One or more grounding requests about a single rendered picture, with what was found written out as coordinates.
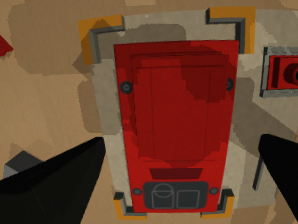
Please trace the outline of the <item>dark red square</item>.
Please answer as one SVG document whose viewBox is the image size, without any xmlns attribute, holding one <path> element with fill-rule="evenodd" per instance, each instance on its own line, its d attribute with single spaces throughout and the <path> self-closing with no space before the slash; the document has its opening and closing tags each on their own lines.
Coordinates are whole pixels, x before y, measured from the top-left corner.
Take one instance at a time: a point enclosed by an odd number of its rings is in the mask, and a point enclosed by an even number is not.
<svg viewBox="0 0 298 224">
<path fill-rule="evenodd" d="M 7 40 L 3 39 L 3 36 L 0 36 L 0 57 L 8 51 L 13 51 L 13 47 L 7 43 Z"/>
</svg>

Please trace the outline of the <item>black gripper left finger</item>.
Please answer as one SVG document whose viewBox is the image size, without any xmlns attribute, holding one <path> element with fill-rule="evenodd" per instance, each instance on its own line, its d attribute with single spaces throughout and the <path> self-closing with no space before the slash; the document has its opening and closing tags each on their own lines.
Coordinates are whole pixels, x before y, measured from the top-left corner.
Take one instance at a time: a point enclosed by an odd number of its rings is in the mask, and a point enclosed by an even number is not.
<svg viewBox="0 0 298 224">
<path fill-rule="evenodd" d="M 105 155 L 94 137 L 0 180 L 0 224 L 81 224 Z"/>
</svg>

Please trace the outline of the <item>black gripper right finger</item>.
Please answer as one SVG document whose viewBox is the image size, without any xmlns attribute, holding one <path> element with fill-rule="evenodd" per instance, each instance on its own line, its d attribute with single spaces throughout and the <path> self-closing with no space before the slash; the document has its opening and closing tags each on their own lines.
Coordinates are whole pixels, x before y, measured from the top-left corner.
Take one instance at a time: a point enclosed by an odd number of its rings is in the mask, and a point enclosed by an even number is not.
<svg viewBox="0 0 298 224">
<path fill-rule="evenodd" d="M 298 143 L 278 136 L 261 135 L 258 151 L 298 221 Z"/>
</svg>

